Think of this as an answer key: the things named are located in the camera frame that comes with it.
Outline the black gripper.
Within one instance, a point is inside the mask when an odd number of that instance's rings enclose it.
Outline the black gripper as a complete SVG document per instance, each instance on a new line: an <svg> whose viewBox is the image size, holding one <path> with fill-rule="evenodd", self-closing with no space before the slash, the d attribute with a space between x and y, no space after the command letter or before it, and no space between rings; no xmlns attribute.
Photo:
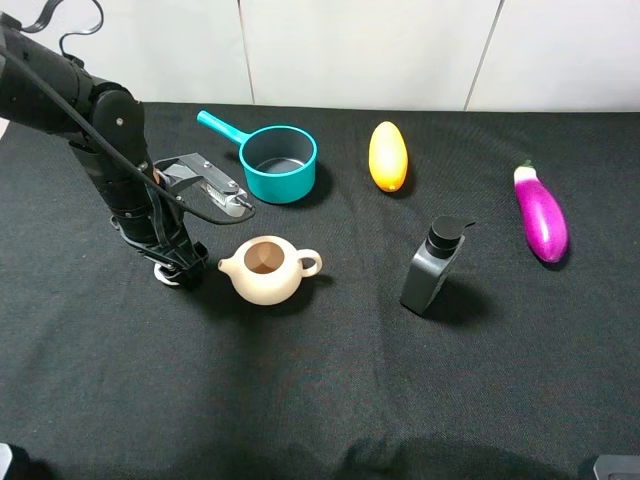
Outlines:
<svg viewBox="0 0 640 480"><path fill-rule="evenodd" d="M186 289L204 278L207 249L193 242L180 215L158 197L111 197L111 223L122 239Z"/></svg>

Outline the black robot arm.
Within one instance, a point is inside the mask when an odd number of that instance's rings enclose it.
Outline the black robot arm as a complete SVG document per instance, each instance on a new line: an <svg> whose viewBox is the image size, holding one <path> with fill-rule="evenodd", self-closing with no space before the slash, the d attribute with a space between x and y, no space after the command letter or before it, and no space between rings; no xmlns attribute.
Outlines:
<svg viewBox="0 0 640 480"><path fill-rule="evenodd" d="M1 116L67 140L111 212L122 239L154 262L171 286L197 287L207 249L191 240L184 213L151 161L141 102L89 74L82 61L28 38L1 16Z"/></svg>

